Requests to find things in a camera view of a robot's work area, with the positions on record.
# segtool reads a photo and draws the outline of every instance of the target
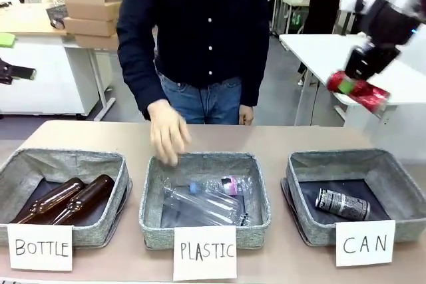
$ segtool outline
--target shirt sleeve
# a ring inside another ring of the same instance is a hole
[[[262,83],[269,48],[268,0],[250,0],[251,35],[250,50],[247,56],[246,70],[242,77],[240,104],[255,106],[259,99],[259,88]]]
[[[123,79],[146,119],[148,105],[166,99],[154,65],[155,3],[156,0],[122,0],[117,24]]]

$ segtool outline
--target stack of cardboard boxes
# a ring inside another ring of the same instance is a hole
[[[116,24],[121,0],[65,0],[65,29],[83,48],[117,50]]]

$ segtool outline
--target jeans pocket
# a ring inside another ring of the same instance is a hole
[[[240,77],[235,77],[235,78],[231,78],[231,79],[225,80],[222,84],[226,88],[235,88],[236,86],[240,86],[241,82],[242,81],[241,81]]]
[[[161,80],[161,86],[164,91],[169,92],[184,92],[187,84],[185,83],[176,83],[174,81],[171,81],[169,78],[164,76],[163,74],[160,75]]]

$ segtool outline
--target white paper sign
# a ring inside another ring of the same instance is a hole
[[[71,225],[8,224],[12,269],[73,270]]]
[[[335,225],[336,266],[391,263],[395,221],[345,222]]]
[[[174,281],[236,278],[235,226],[174,229]]]

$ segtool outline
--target navy blue shirt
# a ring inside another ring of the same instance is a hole
[[[166,98],[156,68],[196,88],[239,76],[240,104],[258,102],[268,54],[268,0],[123,0],[117,33],[124,81],[147,118],[146,107]]]

